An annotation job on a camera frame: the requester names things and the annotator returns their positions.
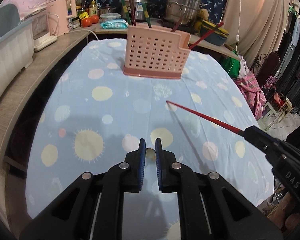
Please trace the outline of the gold flower spoon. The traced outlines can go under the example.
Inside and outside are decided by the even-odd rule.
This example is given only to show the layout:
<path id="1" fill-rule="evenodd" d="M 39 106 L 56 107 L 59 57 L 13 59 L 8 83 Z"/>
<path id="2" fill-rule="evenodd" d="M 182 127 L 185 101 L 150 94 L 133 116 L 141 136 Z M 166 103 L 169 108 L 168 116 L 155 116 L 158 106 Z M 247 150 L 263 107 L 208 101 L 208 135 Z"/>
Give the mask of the gold flower spoon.
<path id="1" fill-rule="evenodd" d="M 156 159 L 156 152 L 153 148 L 146 148 L 146 158 L 155 161 Z"/>

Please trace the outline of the bright red chopstick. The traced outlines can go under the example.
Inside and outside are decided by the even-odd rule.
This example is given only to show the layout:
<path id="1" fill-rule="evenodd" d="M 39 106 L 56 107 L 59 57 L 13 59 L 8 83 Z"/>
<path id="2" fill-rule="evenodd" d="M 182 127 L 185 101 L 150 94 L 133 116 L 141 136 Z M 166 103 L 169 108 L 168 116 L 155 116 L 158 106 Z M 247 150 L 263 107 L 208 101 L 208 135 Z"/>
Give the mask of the bright red chopstick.
<path id="1" fill-rule="evenodd" d="M 239 136 L 241 136 L 241 137 L 244 137 L 244 131 L 241 130 L 241 129 L 239 129 L 239 128 L 236 128 L 236 127 L 234 127 L 234 126 L 231 126 L 231 125 L 229 125 L 229 124 L 227 124 L 227 123 L 225 123 L 225 122 L 222 122 L 222 121 L 220 121 L 220 120 L 217 120 L 217 119 L 215 119 L 215 118 L 213 118 L 213 117 L 210 117 L 210 116 L 208 116 L 208 115 L 199 113 L 199 112 L 197 112 L 197 111 L 195 111 L 195 110 L 192 110 L 192 109 L 190 109 L 190 108 L 187 108 L 187 107 L 185 107 L 185 106 L 182 106 L 182 105 L 180 105 L 180 104 L 178 104 L 178 103 L 171 102 L 171 101 L 169 101 L 169 100 L 167 100 L 166 103 L 168 103 L 168 104 L 170 104 L 170 105 L 174 105 L 174 106 L 176 106 L 176 107 L 179 107 L 179 108 L 181 108 L 181 109 L 183 109 L 183 110 L 185 110 L 185 111 L 188 111 L 189 113 L 192 113 L 192 114 L 194 114 L 194 115 L 196 115 L 196 116 L 198 116 L 198 117 L 200 117 L 200 118 L 203 118 L 203 119 L 205 119 L 205 120 L 207 120 L 207 121 L 209 121 L 209 122 L 211 122 L 211 123 L 214 123 L 214 124 L 216 124 L 216 125 L 218 125 L 218 126 L 224 128 L 224 129 L 227 129 L 228 131 L 231 131 L 232 133 L 234 133 L 234 134 L 236 134 L 236 135 L 239 135 Z"/>
<path id="2" fill-rule="evenodd" d="M 202 35 L 202 37 L 200 39 L 198 39 L 196 42 L 194 42 L 194 44 L 192 44 L 189 47 L 189 50 L 192 50 L 195 46 L 197 46 L 201 41 L 203 41 L 205 38 L 209 37 L 210 35 L 212 35 L 216 30 L 218 30 L 219 28 L 221 28 L 224 25 L 224 22 L 220 22 L 219 24 L 217 24 L 214 28 L 212 28 L 211 30 L 209 30 L 207 33 L 205 33 L 204 35 Z"/>

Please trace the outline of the dark red chopstick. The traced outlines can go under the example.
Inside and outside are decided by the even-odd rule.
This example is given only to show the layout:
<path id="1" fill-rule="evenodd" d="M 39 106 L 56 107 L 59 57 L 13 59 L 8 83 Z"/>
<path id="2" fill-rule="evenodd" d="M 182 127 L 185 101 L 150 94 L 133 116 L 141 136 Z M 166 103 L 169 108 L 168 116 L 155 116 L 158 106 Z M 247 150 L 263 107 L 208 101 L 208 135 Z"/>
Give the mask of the dark red chopstick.
<path id="1" fill-rule="evenodd" d="M 181 25 L 181 23 L 182 23 L 184 17 L 185 17 L 185 14 L 183 14 L 183 15 L 179 18 L 178 22 L 175 23 L 175 25 L 174 25 L 173 29 L 171 30 L 171 32 L 174 33 L 174 32 L 178 29 L 178 27 Z"/>
<path id="2" fill-rule="evenodd" d="M 135 19 L 135 0 L 130 1 L 130 9 L 131 9 L 131 15 L 133 18 L 133 25 L 136 26 L 136 19 Z"/>

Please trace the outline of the pink floral cloth pile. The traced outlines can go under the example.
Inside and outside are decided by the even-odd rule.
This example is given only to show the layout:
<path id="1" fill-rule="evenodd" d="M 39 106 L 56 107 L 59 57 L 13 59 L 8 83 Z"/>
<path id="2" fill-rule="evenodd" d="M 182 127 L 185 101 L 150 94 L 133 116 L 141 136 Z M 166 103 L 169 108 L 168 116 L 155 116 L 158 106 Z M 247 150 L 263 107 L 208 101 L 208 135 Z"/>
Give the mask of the pink floral cloth pile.
<path id="1" fill-rule="evenodd" d="M 244 77 L 235 79 L 234 83 L 243 94 L 254 118 L 259 120 L 263 114 L 266 98 L 254 74 L 248 72 Z"/>

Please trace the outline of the light blue dotted tablecloth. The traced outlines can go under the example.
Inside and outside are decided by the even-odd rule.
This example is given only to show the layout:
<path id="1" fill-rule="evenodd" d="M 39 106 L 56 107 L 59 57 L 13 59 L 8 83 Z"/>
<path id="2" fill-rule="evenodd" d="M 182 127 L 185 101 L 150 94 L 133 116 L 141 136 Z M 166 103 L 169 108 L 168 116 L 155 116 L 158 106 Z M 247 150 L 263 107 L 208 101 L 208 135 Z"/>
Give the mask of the light blue dotted tablecloth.
<path id="1" fill-rule="evenodd" d="M 58 80 L 39 119 L 26 178 L 36 217 L 84 172 L 106 172 L 157 138 L 194 172 L 218 172 L 253 205 L 273 193 L 271 165 L 243 138 L 188 112 L 240 129 L 256 125 L 242 93 L 211 56 L 191 52 L 181 79 L 123 73 L 124 39 L 90 42 Z"/>

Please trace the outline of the dark wooden chair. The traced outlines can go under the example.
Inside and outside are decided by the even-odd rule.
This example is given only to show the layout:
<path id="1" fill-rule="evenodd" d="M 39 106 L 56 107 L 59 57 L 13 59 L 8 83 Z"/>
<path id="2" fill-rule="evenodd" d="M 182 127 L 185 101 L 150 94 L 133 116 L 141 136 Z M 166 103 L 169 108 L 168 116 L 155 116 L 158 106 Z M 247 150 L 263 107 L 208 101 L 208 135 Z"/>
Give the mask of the dark wooden chair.
<path id="1" fill-rule="evenodd" d="M 271 52 L 264 60 L 256 79 L 259 87 L 265 85 L 267 79 L 273 74 L 280 63 L 280 58 L 276 52 Z"/>

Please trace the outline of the green bag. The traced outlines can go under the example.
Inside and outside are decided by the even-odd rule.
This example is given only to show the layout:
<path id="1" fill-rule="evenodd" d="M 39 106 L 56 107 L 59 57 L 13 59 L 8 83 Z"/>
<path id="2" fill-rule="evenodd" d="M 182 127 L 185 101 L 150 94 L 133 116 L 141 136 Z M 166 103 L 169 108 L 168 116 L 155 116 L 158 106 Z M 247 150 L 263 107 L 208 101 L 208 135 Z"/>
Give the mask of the green bag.
<path id="1" fill-rule="evenodd" d="M 227 57 L 222 60 L 221 66 L 232 79 L 236 79 L 239 76 L 240 61 Z"/>

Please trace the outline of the pink perforated utensil basket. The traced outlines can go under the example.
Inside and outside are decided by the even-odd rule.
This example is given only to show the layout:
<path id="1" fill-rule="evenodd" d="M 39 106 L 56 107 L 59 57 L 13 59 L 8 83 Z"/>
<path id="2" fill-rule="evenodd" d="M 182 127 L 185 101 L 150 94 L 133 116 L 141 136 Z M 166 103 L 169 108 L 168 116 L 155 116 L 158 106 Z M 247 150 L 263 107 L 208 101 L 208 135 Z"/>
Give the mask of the pink perforated utensil basket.
<path id="1" fill-rule="evenodd" d="M 123 73 L 130 76 L 178 80 L 191 50 L 190 34 L 146 24 L 127 29 Z"/>

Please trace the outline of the dark blue tub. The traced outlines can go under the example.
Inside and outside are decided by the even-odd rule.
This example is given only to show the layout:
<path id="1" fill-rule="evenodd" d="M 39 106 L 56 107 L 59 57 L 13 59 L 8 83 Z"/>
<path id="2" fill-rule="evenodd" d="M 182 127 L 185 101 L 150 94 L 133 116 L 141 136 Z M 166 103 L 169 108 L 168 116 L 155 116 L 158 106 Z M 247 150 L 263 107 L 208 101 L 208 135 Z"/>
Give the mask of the dark blue tub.
<path id="1" fill-rule="evenodd" d="M 222 46 L 228 38 L 228 34 L 216 30 L 214 33 L 205 38 L 205 40 L 216 46 Z"/>

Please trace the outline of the blue wet wipes pack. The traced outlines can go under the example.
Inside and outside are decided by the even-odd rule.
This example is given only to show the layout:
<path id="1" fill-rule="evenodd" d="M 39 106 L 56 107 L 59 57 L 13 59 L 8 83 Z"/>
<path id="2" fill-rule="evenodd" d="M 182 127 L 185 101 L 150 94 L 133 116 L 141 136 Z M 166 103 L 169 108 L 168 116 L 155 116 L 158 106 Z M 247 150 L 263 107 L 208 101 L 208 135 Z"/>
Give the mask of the blue wet wipes pack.
<path id="1" fill-rule="evenodd" d="M 107 20 L 101 23 L 102 29 L 127 29 L 128 25 L 124 19 Z"/>

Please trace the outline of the red tomato left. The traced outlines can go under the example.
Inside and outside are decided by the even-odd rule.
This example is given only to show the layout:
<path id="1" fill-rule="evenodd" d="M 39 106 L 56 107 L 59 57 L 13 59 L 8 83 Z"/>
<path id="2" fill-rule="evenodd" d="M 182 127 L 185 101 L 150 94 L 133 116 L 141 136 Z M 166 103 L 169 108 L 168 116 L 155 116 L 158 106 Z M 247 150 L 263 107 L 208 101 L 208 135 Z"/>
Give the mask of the red tomato left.
<path id="1" fill-rule="evenodd" d="M 86 28 L 86 27 L 92 26 L 92 24 L 93 24 L 93 21 L 89 17 L 83 18 L 81 20 L 81 26 L 82 26 L 82 28 Z"/>

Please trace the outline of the red tomato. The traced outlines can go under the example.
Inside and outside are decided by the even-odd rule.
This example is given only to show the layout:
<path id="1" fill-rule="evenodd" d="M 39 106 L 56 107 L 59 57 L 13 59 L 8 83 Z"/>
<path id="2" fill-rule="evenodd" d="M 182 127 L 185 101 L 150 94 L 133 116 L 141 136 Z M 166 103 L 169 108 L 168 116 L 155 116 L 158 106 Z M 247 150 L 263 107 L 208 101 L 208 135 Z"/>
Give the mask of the red tomato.
<path id="1" fill-rule="evenodd" d="M 99 17 L 97 15 L 90 16 L 92 24 L 97 24 L 99 22 Z"/>
<path id="2" fill-rule="evenodd" d="M 92 26 L 92 24 L 93 24 L 93 21 L 89 17 L 83 18 L 81 20 L 81 26 L 82 26 L 82 28 L 86 28 L 86 27 Z"/>

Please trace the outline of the red tomato right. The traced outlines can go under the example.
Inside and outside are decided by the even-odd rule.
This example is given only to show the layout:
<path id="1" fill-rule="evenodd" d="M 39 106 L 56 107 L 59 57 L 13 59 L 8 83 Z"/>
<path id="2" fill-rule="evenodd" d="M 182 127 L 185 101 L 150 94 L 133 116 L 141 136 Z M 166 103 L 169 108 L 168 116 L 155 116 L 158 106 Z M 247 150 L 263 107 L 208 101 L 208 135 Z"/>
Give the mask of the red tomato right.
<path id="1" fill-rule="evenodd" d="M 92 24 L 97 24 L 99 22 L 99 17 L 97 15 L 90 16 Z"/>

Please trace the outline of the white small appliance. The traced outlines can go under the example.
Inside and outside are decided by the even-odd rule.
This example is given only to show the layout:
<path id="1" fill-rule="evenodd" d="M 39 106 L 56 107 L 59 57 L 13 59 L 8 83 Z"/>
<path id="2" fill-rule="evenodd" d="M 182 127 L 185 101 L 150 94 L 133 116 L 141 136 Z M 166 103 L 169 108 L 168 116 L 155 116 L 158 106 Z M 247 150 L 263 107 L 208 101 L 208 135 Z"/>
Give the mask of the white small appliance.
<path id="1" fill-rule="evenodd" d="M 34 51 L 38 52 L 57 41 L 49 29 L 46 7 L 38 7 L 24 17 L 24 21 L 31 21 L 34 40 Z"/>

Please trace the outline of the yellow oil bottle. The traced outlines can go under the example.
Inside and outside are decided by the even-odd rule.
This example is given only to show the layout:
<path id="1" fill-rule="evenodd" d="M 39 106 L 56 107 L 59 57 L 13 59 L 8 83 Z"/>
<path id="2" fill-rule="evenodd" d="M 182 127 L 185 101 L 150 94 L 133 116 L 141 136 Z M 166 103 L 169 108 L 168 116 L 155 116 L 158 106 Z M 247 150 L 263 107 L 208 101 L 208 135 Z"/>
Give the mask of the yellow oil bottle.
<path id="1" fill-rule="evenodd" d="M 94 15 L 97 15 L 98 6 L 97 6 L 97 3 L 96 3 L 96 0 L 91 0 L 88 11 L 89 11 L 88 14 L 89 14 L 90 17 L 92 17 Z"/>

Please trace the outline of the large steel steamer pot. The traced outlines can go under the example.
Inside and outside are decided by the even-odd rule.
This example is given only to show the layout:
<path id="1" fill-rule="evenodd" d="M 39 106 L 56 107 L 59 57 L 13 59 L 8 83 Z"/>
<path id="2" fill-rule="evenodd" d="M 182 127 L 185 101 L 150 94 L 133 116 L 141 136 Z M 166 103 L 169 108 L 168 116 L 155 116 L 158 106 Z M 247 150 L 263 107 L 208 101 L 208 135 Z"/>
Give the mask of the large steel steamer pot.
<path id="1" fill-rule="evenodd" d="M 201 0 L 166 0 L 164 19 L 177 23 L 182 17 L 181 25 L 191 25 L 200 11 Z"/>

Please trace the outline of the silver rice cooker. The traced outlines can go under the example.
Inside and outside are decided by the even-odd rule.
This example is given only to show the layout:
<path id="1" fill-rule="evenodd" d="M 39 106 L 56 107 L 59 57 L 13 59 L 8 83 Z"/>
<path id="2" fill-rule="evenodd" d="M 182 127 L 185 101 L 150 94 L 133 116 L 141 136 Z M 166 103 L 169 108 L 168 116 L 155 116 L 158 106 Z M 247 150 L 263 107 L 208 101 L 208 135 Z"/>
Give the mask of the silver rice cooker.
<path id="1" fill-rule="evenodd" d="M 131 13 L 130 9 L 130 2 L 132 0 L 125 0 L 127 11 Z M 146 18 L 143 13 L 143 7 L 142 4 L 145 4 L 147 7 L 149 7 L 152 3 L 151 0 L 134 0 L 134 13 L 135 13 L 135 20 L 138 22 L 145 21 Z"/>

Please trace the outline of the pink kettle appliance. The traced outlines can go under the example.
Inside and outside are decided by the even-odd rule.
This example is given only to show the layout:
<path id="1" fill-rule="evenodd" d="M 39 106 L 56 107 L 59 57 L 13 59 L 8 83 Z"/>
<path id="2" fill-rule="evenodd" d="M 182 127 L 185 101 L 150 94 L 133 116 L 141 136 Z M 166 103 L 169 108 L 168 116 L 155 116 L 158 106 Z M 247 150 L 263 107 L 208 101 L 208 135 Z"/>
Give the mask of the pink kettle appliance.
<path id="1" fill-rule="evenodd" d="M 71 21 L 77 17 L 76 0 L 53 0 L 46 4 L 50 33 L 61 36 L 71 29 Z"/>

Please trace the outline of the white dish rack bin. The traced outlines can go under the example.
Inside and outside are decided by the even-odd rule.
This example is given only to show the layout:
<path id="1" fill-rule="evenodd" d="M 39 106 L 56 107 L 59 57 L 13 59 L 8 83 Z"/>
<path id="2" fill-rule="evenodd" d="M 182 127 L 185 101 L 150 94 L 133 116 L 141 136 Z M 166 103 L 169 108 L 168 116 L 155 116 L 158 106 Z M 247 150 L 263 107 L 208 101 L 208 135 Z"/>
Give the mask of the white dish rack bin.
<path id="1" fill-rule="evenodd" d="M 32 21 L 21 22 L 13 4 L 0 8 L 0 97 L 14 77 L 32 63 Z"/>

